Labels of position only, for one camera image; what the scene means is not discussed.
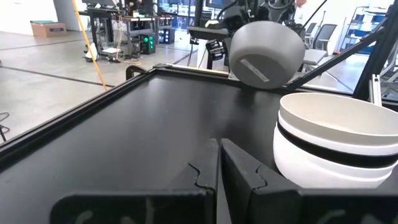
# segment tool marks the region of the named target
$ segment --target white bowl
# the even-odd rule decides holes
[[[398,154],[398,113],[372,103],[294,93],[280,99],[281,118],[286,131],[318,146],[367,156]]]
[[[301,150],[274,130],[274,159],[282,175],[304,188],[373,189],[382,184],[397,165],[383,168],[346,166]]]

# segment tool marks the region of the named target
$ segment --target black cable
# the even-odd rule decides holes
[[[233,1],[233,2],[232,2],[231,4],[229,4],[229,5],[225,6],[225,7],[218,13],[218,15],[217,15],[217,20],[220,19],[220,17],[223,15],[223,13],[224,13],[225,11],[227,11],[229,8],[231,8],[232,6],[234,6],[236,3],[238,3],[237,0]]]
[[[6,137],[4,136],[4,133],[3,133],[3,131],[2,131],[2,126],[0,125],[0,135],[1,135],[1,138],[2,138],[2,141],[7,141],[7,139],[6,139]]]
[[[287,7],[289,7],[290,5],[292,5],[293,3],[294,3],[294,0],[293,0],[293,1],[290,1],[286,6],[276,7],[276,6],[273,6],[273,5],[271,4],[271,1],[268,1],[268,6],[269,6],[271,9],[274,9],[274,10],[281,10],[281,9],[286,9]]]
[[[188,58],[187,66],[189,66],[189,64],[191,64],[192,52],[193,52],[193,44],[191,44],[191,52],[189,53],[189,58]]]
[[[207,49],[205,49],[205,51],[203,52],[203,56],[201,57],[198,68],[200,68],[201,63],[203,62],[203,59],[205,58],[206,51],[207,51]]]
[[[310,20],[312,19],[313,16],[315,16],[315,14],[319,11],[319,9],[321,9],[321,7],[327,2],[328,0],[324,0],[322,2],[322,4],[320,4],[317,8],[317,10],[315,10],[315,12],[313,12],[313,14],[311,15],[311,17],[305,22],[305,24],[301,27],[300,31],[298,31],[297,33],[301,33],[301,31],[304,30],[305,26],[310,22]]]
[[[0,116],[4,116],[3,118],[0,118],[0,122],[1,122],[1,121],[4,121],[6,118],[8,118],[10,116],[10,114],[7,112],[3,112],[3,113],[0,113]]]

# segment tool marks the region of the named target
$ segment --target stacked bowls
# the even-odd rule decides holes
[[[398,113],[338,95],[280,100],[274,159],[305,188],[376,188],[397,165]]]

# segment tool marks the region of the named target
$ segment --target shelving rack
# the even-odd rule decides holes
[[[348,24],[346,34],[340,46],[340,52],[356,44],[364,36],[368,35],[386,15],[387,9],[382,7],[358,6],[355,8],[351,22]],[[369,55],[374,48],[370,44],[357,54]]]

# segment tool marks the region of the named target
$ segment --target white wall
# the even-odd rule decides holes
[[[79,23],[76,19],[75,11],[73,10],[72,0],[53,1],[55,4],[58,21],[65,23],[68,30],[81,30]],[[75,2],[79,11],[84,11],[86,9],[86,4],[82,3],[81,0],[75,0]],[[83,27],[87,30],[87,25],[90,18],[88,16],[80,16],[80,19],[83,23]]]
[[[0,31],[33,35],[33,20],[58,22],[53,0],[0,0]]]

